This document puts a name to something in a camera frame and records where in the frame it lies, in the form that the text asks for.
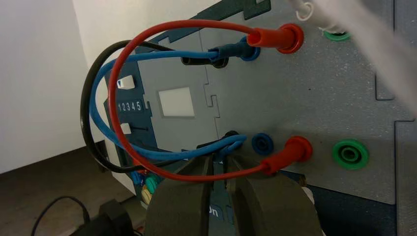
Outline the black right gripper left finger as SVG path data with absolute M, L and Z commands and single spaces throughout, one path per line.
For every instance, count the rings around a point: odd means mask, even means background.
M 165 178 L 154 192 L 145 221 L 147 236 L 206 236 L 212 182 Z

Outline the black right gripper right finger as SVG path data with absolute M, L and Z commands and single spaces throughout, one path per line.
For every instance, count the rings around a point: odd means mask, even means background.
M 226 181 L 238 236 L 321 236 L 312 191 L 281 173 Z

